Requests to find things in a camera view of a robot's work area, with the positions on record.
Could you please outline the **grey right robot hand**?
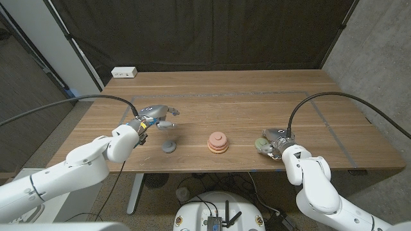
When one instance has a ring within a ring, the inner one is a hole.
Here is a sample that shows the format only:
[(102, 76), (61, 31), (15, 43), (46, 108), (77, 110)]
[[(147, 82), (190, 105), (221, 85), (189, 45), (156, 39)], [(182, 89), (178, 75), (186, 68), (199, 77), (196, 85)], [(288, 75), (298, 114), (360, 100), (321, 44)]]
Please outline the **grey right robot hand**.
[(257, 147), (257, 152), (274, 160), (280, 160), (283, 151), (295, 144), (295, 136), (291, 134), (291, 137), (288, 137), (286, 130), (269, 128), (262, 131), (262, 136), (265, 142)]

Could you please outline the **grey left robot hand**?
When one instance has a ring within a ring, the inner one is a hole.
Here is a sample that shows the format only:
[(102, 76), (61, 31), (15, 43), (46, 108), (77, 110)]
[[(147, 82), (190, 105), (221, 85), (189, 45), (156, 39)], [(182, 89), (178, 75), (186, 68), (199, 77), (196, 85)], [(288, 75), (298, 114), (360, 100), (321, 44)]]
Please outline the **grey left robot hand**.
[(127, 125), (131, 126), (139, 135), (151, 126), (156, 126), (159, 130), (168, 130), (174, 128), (175, 124), (166, 120), (167, 114), (177, 116), (180, 112), (166, 105), (152, 105), (142, 109), (139, 115), (129, 121)]

